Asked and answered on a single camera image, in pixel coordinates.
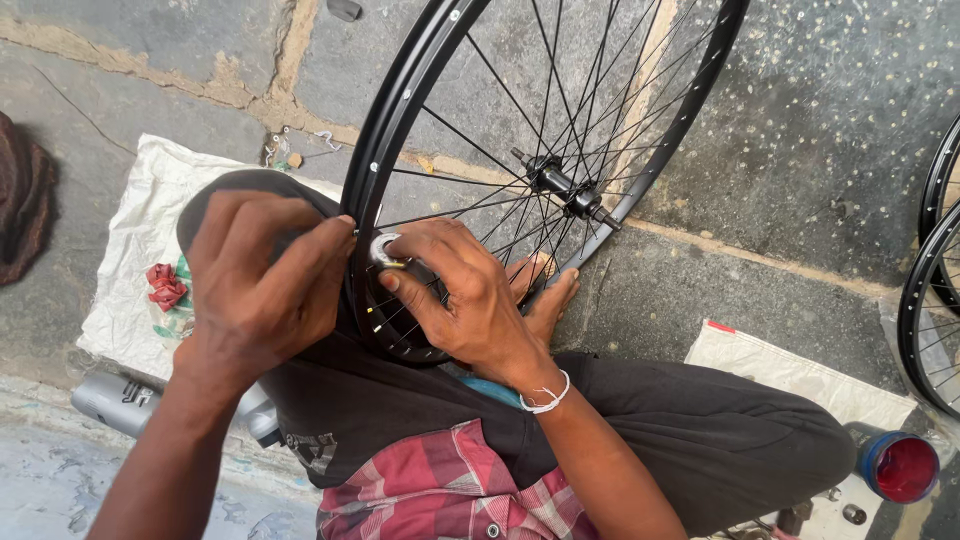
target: stone floor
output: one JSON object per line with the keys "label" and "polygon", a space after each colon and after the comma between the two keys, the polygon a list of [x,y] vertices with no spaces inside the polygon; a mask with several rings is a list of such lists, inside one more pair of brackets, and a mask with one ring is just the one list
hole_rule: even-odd
{"label": "stone floor", "polygon": [[[0,290],[0,372],[70,389],[103,362],[74,342],[141,133],[257,162],[265,135],[289,125],[292,148],[318,154],[300,173],[342,184],[424,4],[364,3],[346,23],[318,0],[0,0],[0,110],[59,170],[50,247]],[[755,0],[683,148],[585,266],[555,346],[683,361],[707,317],[905,393],[877,302],[912,261],[925,170],[960,109],[958,20],[949,1]],[[483,63],[454,58],[441,81],[478,86]],[[512,133],[493,100],[435,105]],[[479,163],[435,123],[418,129],[435,162],[446,150]],[[323,130],[341,150],[312,135]],[[885,505],[870,538],[955,537],[958,478],[954,462],[931,504]]]}

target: man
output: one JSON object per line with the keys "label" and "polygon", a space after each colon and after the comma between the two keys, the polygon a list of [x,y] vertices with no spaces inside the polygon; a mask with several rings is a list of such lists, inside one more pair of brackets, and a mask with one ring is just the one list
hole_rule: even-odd
{"label": "man", "polygon": [[577,271],[522,317],[525,291],[454,220],[406,225],[387,247],[440,275],[445,307],[406,272],[380,282],[432,344],[536,414],[373,356],[338,309],[354,225],[336,212],[263,170],[227,174],[187,206],[195,330],[89,538],[200,538],[230,417],[256,380],[324,490],[318,538],[682,539],[851,471],[849,437],[803,398],[696,366],[551,356]]}

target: black rim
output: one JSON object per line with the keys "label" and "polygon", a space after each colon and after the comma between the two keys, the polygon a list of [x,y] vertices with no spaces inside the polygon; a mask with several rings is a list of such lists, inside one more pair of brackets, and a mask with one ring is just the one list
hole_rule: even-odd
{"label": "black rim", "polygon": [[960,295],[934,277],[942,269],[960,272],[960,202],[930,232],[907,275],[900,297],[900,361],[921,397],[960,419]]}
{"label": "black rim", "polygon": [[[513,175],[514,179],[509,183],[506,185],[494,184],[496,190],[491,195],[483,197],[469,207],[432,214],[458,217],[470,209],[482,209],[484,207],[494,206],[502,206],[502,208],[505,209],[508,204],[512,204],[497,226],[504,224],[504,222],[513,215],[515,220],[518,219],[516,231],[514,232],[515,240],[500,246],[499,249],[491,248],[492,253],[503,258],[505,265],[514,250],[514,245],[520,241],[533,242],[534,244],[538,242],[539,244],[537,244],[535,251],[539,250],[541,246],[546,245],[551,249],[550,257],[558,257],[556,255],[557,249],[555,245],[559,247],[575,227],[574,220],[570,219],[569,216],[579,214],[584,225],[580,226],[579,230],[575,231],[575,233],[577,235],[581,234],[583,241],[577,241],[576,249],[572,254],[568,253],[566,255],[568,258],[560,265],[560,270],[553,275],[553,279],[567,268],[579,267],[610,235],[613,231],[612,227],[619,225],[617,222],[622,221],[622,219],[627,216],[630,210],[639,202],[640,198],[642,198],[646,190],[653,184],[660,171],[673,156],[686,131],[692,125],[700,107],[706,100],[709,90],[716,80],[726,60],[726,56],[730,52],[733,39],[739,29],[743,13],[746,11],[748,3],[746,0],[727,0],[718,8],[715,8],[716,11],[713,12],[715,18],[708,21],[709,24],[701,34],[691,39],[693,46],[687,51],[676,53],[679,54],[679,56],[673,63],[666,65],[666,67],[658,66],[660,60],[666,56],[666,51],[673,43],[673,37],[671,37],[670,40],[666,42],[666,45],[664,45],[662,52],[660,52],[653,69],[648,71],[644,84],[634,89],[634,81],[639,78],[637,76],[638,70],[643,67],[642,64],[646,64],[647,61],[660,50],[664,40],[674,32],[675,28],[680,28],[681,23],[684,22],[683,17],[686,17],[689,10],[697,4],[695,0],[691,2],[689,7],[686,8],[686,12],[683,12],[682,15],[678,13],[674,17],[674,19],[679,18],[679,22],[674,23],[673,20],[670,21],[673,26],[667,30],[666,34],[660,42],[656,44],[642,64],[640,63],[640,58],[646,50],[644,49],[646,40],[640,44],[640,51],[637,54],[634,70],[630,75],[631,78],[628,79],[620,91],[613,96],[614,99],[608,104],[607,108],[601,110],[599,103],[597,103],[596,106],[594,104],[598,94],[598,87],[601,81],[607,76],[607,73],[613,68],[614,63],[617,62],[620,52],[623,51],[623,47],[627,45],[627,42],[630,41],[634,35],[634,33],[631,32],[630,36],[627,37],[627,41],[624,41],[619,51],[616,51],[615,47],[611,47],[611,50],[608,51],[607,31],[611,27],[612,14],[616,13],[620,1],[621,0],[611,0],[608,6],[606,18],[607,27],[603,31],[603,39],[600,41],[600,47],[593,57],[594,66],[590,68],[583,91],[579,92],[578,103],[574,101],[577,99],[578,92],[573,88],[568,88],[567,92],[564,92],[564,88],[561,85],[561,75],[558,73],[555,58],[551,52],[550,38],[540,16],[541,12],[544,12],[546,8],[538,8],[537,0],[532,0],[539,32],[550,61],[550,72],[546,74],[547,101],[542,106],[539,118],[537,118],[536,114],[528,114],[524,111],[520,103],[517,102],[514,94],[511,93],[509,86],[498,76],[497,71],[484,55],[481,47],[468,33],[468,30],[474,25],[477,18],[487,8],[490,0],[433,0],[427,5],[401,46],[384,84],[372,104],[371,112],[364,123],[357,147],[354,150],[347,182],[342,195],[341,210],[356,219],[358,228],[357,245],[362,246],[357,249],[352,260],[347,275],[345,291],[348,292],[348,298],[353,305],[359,330],[368,342],[376,344],[386,350],[396,361],[401,363],[424,365],[440,363],[449,359],[446,354],[429,347],[429,344],[425,343],[425,339],[422,338],[422,332],[419,331],[415,323],[413,326],[410,326],[409,321],[404,324],[397,324],[398,320],[406,318],[408,314],[401,314],[399,313],[400,309],[396,306],[391,306],[390,299],[385,299],[382,296],[382,289],[380,291],[375,290],[378,288],[378,285],[371,279],[372,267],[367,260],[367,250],[365,249],[377,234],[375,230],[377,227],[376,220],[379,218],[379,213],[382,209],[381,202],[392,174],[403,173],[407,175],[433,176],[435,179],[445,182],[459,183],[458,185],[483,184],[463,178],[453,178],[449,175],[424,174],[419,171],[410,170],[410,167],[396,166],[397,157],[403,149],[404,141],[421,113],[425,113],[435,121],[443,124],[443,126],[448,128],[452,133],[461,137],[477,151],[483,153],[484,156]],[[654,17],[656,17],[657,10],[660,9],[660,0],[651,0],[646,5],[646,9],[649,11],[655,4]],[[563,0],[560,0],[557,8],[557,31],[555,31],[553,35],[553,52],[559,50],[557,49],[557,37],[560,34],[559,29],[562,14]],[[640,21],[637,22],[634,27],[634,31],[636,31],[636,28],[642,20],[643,18],[641,17]],[[651,28],[653,26],[652,21],[653,19],[651,19],[650,22]],[[652,30],[648,30],[645,39],[649,37],[651,33]],[[504,91],[506,97],[511,100],[522,115],[522,120],[519,121],[525,122],[536,134],[537,154],[534,158],[539,158],[541,155],[547,158],[552,156],[552,159],[556,160],[555,162],[548,163],[548,159],[535,162],[534,159],[529,159],[529,161],[527,161],[526,174],[523,174],[522,170],[520,173],[516,173],[509,165],[485,151],[481,145],[474,143],[470,138],[458,131],[457,127],[445,120],[441,114],[436,113],[424,104],[438,77],[462,41],[468,42],[479,54],[480,59],[490,69],[499,88]],[[670,87],[674,78],[677,77],[677,74],[686,66],[687,59],[690,58],[695,61],[696,56],[694,56],[693,53],[701,49],[703,50],[702,59],[696,69],[691,70],[692,79],[689,80],[686,86],[682,86],[682,93],[677,97],[669,99],[666,105],[658,103],[662,94]],[[601,73],[605,53],[609,53],[610,55],[615,53],[615,56],[613,56],[613,60],[610,62],[607,70]],[[625,127],[620,125],[621,122],[622,124],[627,123],[628,113],[624,110],[624,106],[628,104],[628,99],[633,100],[629,102],[630,107],[627,108],[629,110],[633,107],[639,95],[646,90],[648,85],[653,84],[651,79],[656,80],[661,76],[663,79],[658,82],[658,85],[662,86],[662,90],[660,90],[660,93],[656,96],[656,100],[653,102],[656,108],[651,107],[651,110],[645,110],[645,114],[639,118],[638,122],[631,124],[626,129],[617,133],[616,129],[618,127]],[[587,94],[590,78],[593,79],[594,86],[593,90]],[[545,139],[547,135],[544,130],[544,120],[547,114],[550,99],[549,94],[554,80],[556,80],[557,83],[556,86],[553,87],[553,91],[561,94],[564,112],[569,122],[566,123],[560,135],[553,140],[553,144],[548,144],[550,141]],[[654,93],[652,89],[654,86],[650,86],[650,88],[648,91],[651,94]],[[620,101],[618,104],[619,107],[613,107],[611,110],[611,106],[617,105],[617,103],[615,103],[616,101]],[[583,126],[579,126],[578,122],[583,118],[581,112],[584,111],[586,112],[586,121],[583,123]],[[594,114],[596,115],[595,118],[599,119],[591,120]],[[606,141],[606,145],[588,147],[588,135],[591,130],[600,126],[601,122],[605,121],[606,118],[612,117],[614,114],[615,118],[612,122],[613,130],[610,138]],[[661,124],[664,127],[661,128],[660,135],[655,137],[655,143],[641,145],[638,142],[639,137],[643,135],[646,130],[649,130],[661,116],[665,116],[662,120],[663,124]],[[667,124],[666,121],[670,118],[672,118],[672,120]],[[564,145],[558,147],[557,145],[564,136]],[[626,140],[626,143],[621,143],[619,148],[612,149],[612,143],[615,140]],[[640,156],[650,150],[652,150],[653,153],[642,169],[639,169],[637,172],[633,172],[635,169],[631,168],[632,163],[629,161],[622,167],[619,167],[621,157],[625,155],[625,152],[635,150],[641,150]],[[576,157],[575,163],[573,163],[572,159],[574,156]],[[544,182],[538,179],[546,178],[546,172],[551,169],[562,171],[561,175],[565,178],[568,177],[570,184],[568,185],[568,189],[551,187],[552,191],[547,190],[545,191],[546,195],[543,195],[544,188],[542,185],[537,184],[537,182]],[[616,190],[611,189],[611,186],[614,185],[617,186]],[[529,189],[530,192],[529,194],[523,191],[519,193],[509,192],[509,197],[505,198],[505,196],[501,194],[499,199],[487,201],[487,199],[490,199],[493,195],[504,192],[506,189],[516,191],[517,188],[526,188]],[[604,215],[608,213],[606,209],[596,204],[584,207],[579,200],[575,200],[577,199],[576,196],[585,193],[588,196],[587,198],[595,195],[597,200],[599,200],[599,197],[605,195],[609,197],[620,197],[619,202],[612,207],[612,210],[609,210],[610,216],[607,221],[603,221],[602,219]],[[540,229],[527,233],[527,230],[522,230],[521,226],[526,224],[526,219],[529,219],[527,217],[528,214],[534,215],[536,213],[535,209],[529,209],[532,201],[536,201],[537,205],[540,205],[540,215],[535,216],[533,219],[535,222],[540,219],[542,219],[542,221],[538,223]],[[425,217],[428,216],[421,215],[407,221]],[[379,225],[379,228],[388,229],[404,222],[403,220],[399,220],[386,225]],[[537,240],[534,240],[534,237],[531,236],[533,233],[538,234]],[[482,241],[486,242],[490,234],[483,237]],[[529,300],[535,298],[540,291],[552,282],[543,279],[540,281],[542,283],[539,287],[536,287],[533,294],[529,296],[526,306],[529,306]],[[437,294],[442,295],[443,292],[438,289]]]}
{"label": "black rim", "polygon": [[[947,135],[940,142],[933,163],[930,165],[930,172],[926,175],[924,193],[921,197],[920,223],[917,228],[921,244],[930,236],[944,214],[946,203],[948,203],[949,186],[960,184],[960,182],[950,181],[958,150],[960,150],[960,115],[954,118],[953,124],[947,130]],[[934,269],[933,275],[930,276],[934,282],[951,287],[953,287],[952,278],[954,277],[956,276],[951,276],[946,268],[940,266]],[[948,298],[947,289],[936,289],[936,292],[945,304],[955,304]],[[960,315],[960,307],[951,309]]]}

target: brown cloth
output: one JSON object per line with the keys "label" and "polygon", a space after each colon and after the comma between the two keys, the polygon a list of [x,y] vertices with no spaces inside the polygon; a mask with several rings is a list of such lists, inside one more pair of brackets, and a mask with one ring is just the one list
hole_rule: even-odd
{"label": "brown cloth", "polygon": [[0,285],[16,282],[46,245],[53,163],[0,112]]}

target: white thread bracelet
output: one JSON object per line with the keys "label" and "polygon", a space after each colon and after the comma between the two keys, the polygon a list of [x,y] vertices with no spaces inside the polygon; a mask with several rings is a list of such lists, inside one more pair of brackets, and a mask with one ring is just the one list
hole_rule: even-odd
{"label": "white thread bracelet", "polygon": [[570,375],[568,375],[564,370],[560,370],[560,373],[563,373],[564,378],[566,379],[566,387],[564,388],[564,391],[561,392],[560,395],[558,396],[557,394],[554,394],[553,392],[551,392],[550,389],[547,388],[546,386],[544,386],[544,388],[541,388],[540,390],[534,390],[535,392],[545,392],[547,394],[550,394],[550,397],[553,398],[553,401],[546,405],[537,405],[537,402],[534,402],[534,406],[529,406],[528,404],[523,402],[523,396],[520,396],[520,406],[523,407],[523,410],[530,411],[534,414],[540,414],[542,412],[546,412],[548,410],[553,410],[554,408],[556,408],[557,405],[560,404],[560,400],[564,398],[564,396],[566,395],[566,392],[570,389]]}

